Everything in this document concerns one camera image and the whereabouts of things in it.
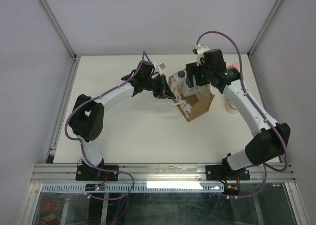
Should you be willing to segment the white bottle grey cap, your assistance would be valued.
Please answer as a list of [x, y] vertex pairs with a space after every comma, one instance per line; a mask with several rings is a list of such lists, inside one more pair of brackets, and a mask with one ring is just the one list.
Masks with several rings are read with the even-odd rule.
[[173, 75], [173, 78], [177, 82], [177, 87], [181, 88], [183, 84], [186, 82], [186, 71], [180, 70], [179, 72]]
[[181, 91], [184, 97], [188, 97], [188, 96], [197, 94], [199, 89], [200, 89], [200, 86], [193, 86], [192, 88], [190, 88], [186, 83], [184, 83]]

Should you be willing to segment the brown canvas bag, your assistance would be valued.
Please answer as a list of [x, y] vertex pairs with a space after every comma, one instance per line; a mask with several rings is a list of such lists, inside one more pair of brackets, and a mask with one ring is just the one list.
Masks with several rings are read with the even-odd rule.
[[174, 80], [173, 75], [169, 77], [168, 85], [174, 93], [175, 99], [168, 100], [167, 102], [171, 105], [175, 105], [187, 122], [190, 122], [209, 111], [214, 99], [214, 94], [212, 94], [210, 90], [210, 85], [200, 86], [197, 94], [188, 97], [182, 95], [182, 88], [177, 87], [177, 82]]

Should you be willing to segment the peach pink-capped bottle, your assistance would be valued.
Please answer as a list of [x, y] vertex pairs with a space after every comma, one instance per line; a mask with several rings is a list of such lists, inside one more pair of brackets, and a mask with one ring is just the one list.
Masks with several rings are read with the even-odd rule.
[[230, 65], [230, 66], [228, 67], [228, 69], [233, 69], [233, 68], [239, 70], [239, 64], [238, 64], [238, 63], [233, 63], [232, 65]]

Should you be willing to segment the cream wide-cap bottle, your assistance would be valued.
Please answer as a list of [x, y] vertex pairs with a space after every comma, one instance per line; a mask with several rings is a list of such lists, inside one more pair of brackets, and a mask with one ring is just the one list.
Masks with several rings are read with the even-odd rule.
[[238, 110], [237, 108], [230, 102], [230, 100], [227, 97], [224, 97], [225, 100], [225, 109], [230, 114], [237, 114]]

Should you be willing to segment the white bottle grey cap front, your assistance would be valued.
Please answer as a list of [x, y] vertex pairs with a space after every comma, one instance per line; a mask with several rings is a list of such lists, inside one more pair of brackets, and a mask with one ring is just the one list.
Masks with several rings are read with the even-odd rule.
[[181, 91], [184, 97], [188, 97], [188, 96], [197, 94], [199, 89], [200, 89], [200, 86], [193, 86], [192, 88], [190, 88], [186, 83], [184, 83]]

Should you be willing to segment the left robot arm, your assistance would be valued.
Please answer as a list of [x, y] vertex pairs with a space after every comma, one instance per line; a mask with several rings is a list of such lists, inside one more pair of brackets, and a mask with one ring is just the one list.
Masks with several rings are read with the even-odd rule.
[[103, 129], [104, 114], [123, 100], [144, 90], [151, 91], [157, 99], [175, 99], [162, 73], [165, 64], [154, 65], [142, 60], [137, 69], [121, 78], [118, 85], [96, 97], [81, 94], [77, 97], [72, 113], [65, 125], [68, 139], [80, 143], [86, 174], [93, 180], [103, 175], [104, 163], [96, 139]]

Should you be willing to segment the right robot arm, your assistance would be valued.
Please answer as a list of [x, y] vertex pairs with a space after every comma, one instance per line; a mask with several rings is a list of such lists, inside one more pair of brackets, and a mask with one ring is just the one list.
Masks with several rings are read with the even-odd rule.
[[197, 60], [186, 64], [185, 86], [212, 85], [236, 107], [253, 136], [245, 149], [223, 159], [221, 175], [232, 179], [242, 168], [264, 165], [271, 159], [286, 155], [289, 125], [280, 124], [258, 104], [246, 87], [241, 70], [228, 69], [220, 49], [196, 46], [193, 52]]

